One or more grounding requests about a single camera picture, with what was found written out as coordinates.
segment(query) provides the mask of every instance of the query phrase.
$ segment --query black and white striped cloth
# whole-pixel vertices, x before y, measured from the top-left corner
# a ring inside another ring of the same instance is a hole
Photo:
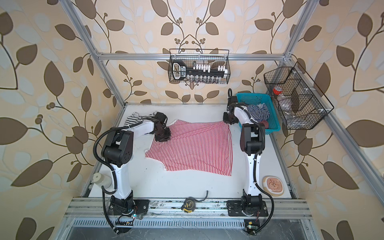
[[[138,113],[132,113],[131,116],[128,116],[125,121],[124,121],[124,126],[128,126],[128,125],[132,125],[132,124],[135,124],[137,122],[140,122],[141,119],[143,118],[146,118],[146,117],[153,117],[155,116],[156,113],[152,113],[152,114],[149,114],[149,115],[140,115]]]
[[[257,122],[261,122],[262,120],[268,120],[270,113],[267,105],[265,103],[261,103],[258,105],[248,105],[247,110],[251,117]]]

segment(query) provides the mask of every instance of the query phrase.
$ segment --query wallpaper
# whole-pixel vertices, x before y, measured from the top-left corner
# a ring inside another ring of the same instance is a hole
[[[383,11],[382,1],[320,0],[293,55],[381,174]],[[276,137],[325,240],[382,239],[384,208],[324,121]]]
[[[128,103],[226,103],[228,88],[233,94],[265,93],[263,74],[276,68],[273,61],[230,62],[228,84],[172,84],[166,61],[116,61],[107,64],[123,98]],[[105,97],[110,91],[105,89]]]
[[[323,5],[304,30],[293,59],[330,98],[339,120],[384,176],[384,2]]]
[[[283,53],[304,0],[72,0],[99,52]]]
[[[2,239],[55,236],[120,110],[57,2],[0,1]]]

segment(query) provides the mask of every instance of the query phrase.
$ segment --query black wire basket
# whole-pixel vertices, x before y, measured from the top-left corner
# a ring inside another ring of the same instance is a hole
[[[265,73],[264,82],[286,129],[311,130],[334,106],[312,77],[313,86],[303,80],[297,64]]]
[[[169,54],[170,83],[228,84],[229,50],[173,48]]]

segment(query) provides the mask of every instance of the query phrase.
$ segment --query red striped fabric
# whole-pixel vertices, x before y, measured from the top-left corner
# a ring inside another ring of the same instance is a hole
[[[167,171],[193,169],[231,176],[232,137],[228,124],[176,120],[169,129],[171,139],[153,140],[146,157],[162,162]]]

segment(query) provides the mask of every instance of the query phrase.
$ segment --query teal plastic basket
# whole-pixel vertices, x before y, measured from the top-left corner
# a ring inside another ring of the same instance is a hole
[[[270,134],[271,132],[278,132],[280,131],[280,124],[277,119],[277,115],[275,112],[275,108],[272,103],[272,99],[268,94],[262,94],[262,93],[237,93],[237,100],[242,103],[246,104],[253,104],[257,105],[260,103],[265,103],[265,105],[268,107],[270,116],[267,119],[267,122],[269,123],[269,128],[265,130],[265,134]]]

